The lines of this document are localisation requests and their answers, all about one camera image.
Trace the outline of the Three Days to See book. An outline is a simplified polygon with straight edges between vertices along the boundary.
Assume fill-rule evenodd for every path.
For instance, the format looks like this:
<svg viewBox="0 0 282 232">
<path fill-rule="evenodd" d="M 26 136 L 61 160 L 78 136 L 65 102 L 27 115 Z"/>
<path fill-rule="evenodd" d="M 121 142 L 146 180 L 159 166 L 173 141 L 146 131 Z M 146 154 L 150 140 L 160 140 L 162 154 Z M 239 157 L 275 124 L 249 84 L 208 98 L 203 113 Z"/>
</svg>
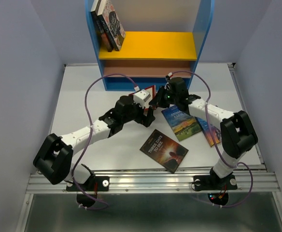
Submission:
<svg viewBox="0 0 282 232">
<path fill-rule="evenodd" d="M 140 151 L 172 174 L 188 153 L 187 148 L 156 129 L 141 146 Z"/>
</svg>

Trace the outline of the A Tale of Two Cities book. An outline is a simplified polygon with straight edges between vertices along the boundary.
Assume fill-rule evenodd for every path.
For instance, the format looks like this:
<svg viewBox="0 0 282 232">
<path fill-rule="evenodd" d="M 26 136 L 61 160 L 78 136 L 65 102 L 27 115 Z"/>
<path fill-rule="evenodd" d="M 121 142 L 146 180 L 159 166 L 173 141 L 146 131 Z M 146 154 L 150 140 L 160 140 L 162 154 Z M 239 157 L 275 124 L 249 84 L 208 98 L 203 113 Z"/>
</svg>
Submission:
<svg viewBox="0 0 282 232">
<path fill-rule="evenodd" d="M 92 20 L 95 26 L 96 34 L 101 38 L 101 41 L 104 44 L 106 50 L 108 52 L 111 52 L 113 50 L 113 46 L 110 43 L 108 36 L 104 31 L 103 25 L 100 22 L 100 20 L 98 19 L 98 15 L 97 15 L 100 3 L 101 3 L 100 0 L 94 0 L 90 13 L 91 13 Z"/>
</svg>

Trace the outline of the floral cover book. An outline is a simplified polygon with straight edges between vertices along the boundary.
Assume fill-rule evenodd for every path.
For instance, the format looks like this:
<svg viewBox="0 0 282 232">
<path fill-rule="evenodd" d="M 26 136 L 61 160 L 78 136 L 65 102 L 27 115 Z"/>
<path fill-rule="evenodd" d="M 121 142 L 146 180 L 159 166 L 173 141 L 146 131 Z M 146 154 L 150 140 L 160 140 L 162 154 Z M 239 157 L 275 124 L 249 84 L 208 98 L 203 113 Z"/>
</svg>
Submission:
<svg viewBox="0 0 282 232">
<path fill-rule="evenodd" d="M 126 32 L 110 0 L 102 0 L 100 2 L 97 16 L 114 50 L 120 51 Z"/>
</svg>

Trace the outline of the red white cover book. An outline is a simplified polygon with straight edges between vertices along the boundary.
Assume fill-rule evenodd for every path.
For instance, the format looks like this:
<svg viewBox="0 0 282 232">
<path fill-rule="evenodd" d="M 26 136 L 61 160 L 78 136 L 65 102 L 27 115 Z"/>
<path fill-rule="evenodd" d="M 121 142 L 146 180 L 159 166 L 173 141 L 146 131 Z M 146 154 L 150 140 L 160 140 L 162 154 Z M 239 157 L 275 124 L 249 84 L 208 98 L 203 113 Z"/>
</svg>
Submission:
<svg viewBox="0 0 282 232">
<path fill-rule="evenodd" d="M 151 94 L 151 98 L 150 98 L 150 100 L 149 100 L 149 102 L 150 102 L 150 101 L 153 99 L 153 97 L 156 95 L 156 87 L 155 87 L 155 85 L 152 85 L 152 86 L 146 87 L 145 90 L 148 91 L 148 92 Z"/>
</svg>

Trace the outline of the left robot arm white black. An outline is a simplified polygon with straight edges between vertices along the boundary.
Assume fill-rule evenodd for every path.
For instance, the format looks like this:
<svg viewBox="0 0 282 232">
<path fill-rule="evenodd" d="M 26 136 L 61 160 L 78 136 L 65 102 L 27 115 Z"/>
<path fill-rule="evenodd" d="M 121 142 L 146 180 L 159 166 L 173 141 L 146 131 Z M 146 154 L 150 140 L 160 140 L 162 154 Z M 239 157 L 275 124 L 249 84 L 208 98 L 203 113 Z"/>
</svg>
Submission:
<svg viewBox="0 0 282 232">
<path fill-rule="evenodd" d="M 121 96 L 115 107 L 92 125 L 62 136 L 49 134 L 34 158 L 33 165 L 53 185 L 67 180 L 71 176 L 72 157 L 88 145 L 112 137 L 130 121 L 145 127 L 151 125 L 155 120 L 153 108 L 149 107 L 147 113 L 144 113 L 150 96 L 144 89 L 129 96 Z"/>
</svg>

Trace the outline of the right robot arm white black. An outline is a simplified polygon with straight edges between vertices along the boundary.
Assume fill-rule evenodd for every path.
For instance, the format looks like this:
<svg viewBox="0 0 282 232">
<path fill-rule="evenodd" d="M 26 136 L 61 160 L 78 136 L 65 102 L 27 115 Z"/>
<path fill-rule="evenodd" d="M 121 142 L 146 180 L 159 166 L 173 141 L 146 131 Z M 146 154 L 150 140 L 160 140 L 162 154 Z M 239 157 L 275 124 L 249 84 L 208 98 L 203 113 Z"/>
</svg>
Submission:
<svg viewBox="0 0 282 232">
<path fill-rule="evenodd" d="M 209 175 L 194 178 L 195 190 L 237 189 L 236 184 L 230 182 L 231 175 L 240 159 L 258 142 L 245 111 L 233 113 L 209 104 L 198 95 L 189 94 L 181 77 L 168 77 L 167 84 L 159 88 L 149 105 L 160 108 L 175 105 L 180 111 L 201 118 L 219 129 L 223 152 Z"/>
</svg>

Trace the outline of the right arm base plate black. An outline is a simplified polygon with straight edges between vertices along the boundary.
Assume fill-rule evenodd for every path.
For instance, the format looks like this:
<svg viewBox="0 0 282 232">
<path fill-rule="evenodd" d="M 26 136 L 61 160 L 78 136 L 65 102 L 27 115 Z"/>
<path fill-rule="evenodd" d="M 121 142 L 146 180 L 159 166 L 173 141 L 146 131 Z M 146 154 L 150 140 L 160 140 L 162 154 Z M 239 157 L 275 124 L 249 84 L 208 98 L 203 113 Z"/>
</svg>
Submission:
<svg viewBox="0 0 282 232">
<path fill-rule="evenodd" d="M 223 179 L 211 175 L 195 175 L 193 177 L 193 189 L 196 191 L 210 190 L 237 190 L 237 182 L 234 175 L 229 175 Z"/>
</svg>

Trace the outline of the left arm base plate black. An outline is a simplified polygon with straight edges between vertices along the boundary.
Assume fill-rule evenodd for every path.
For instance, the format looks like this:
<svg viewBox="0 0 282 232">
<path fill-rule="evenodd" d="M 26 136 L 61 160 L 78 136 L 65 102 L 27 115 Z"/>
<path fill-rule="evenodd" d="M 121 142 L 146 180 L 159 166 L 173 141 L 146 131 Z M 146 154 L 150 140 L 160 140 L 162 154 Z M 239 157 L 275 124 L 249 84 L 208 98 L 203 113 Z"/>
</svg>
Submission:
<svg viewBox="0 0 282 232">
<path fill-rule="evenodd" d="M 72 181 L 65 181 L 66 191 L 77 192 L 80 191 Z M 109 176 L 95 176 L 90 177 L 84 184 L 79 184 L 84 191 L 106 192 L 109 190 L 110 177 Z"/>
</svg>

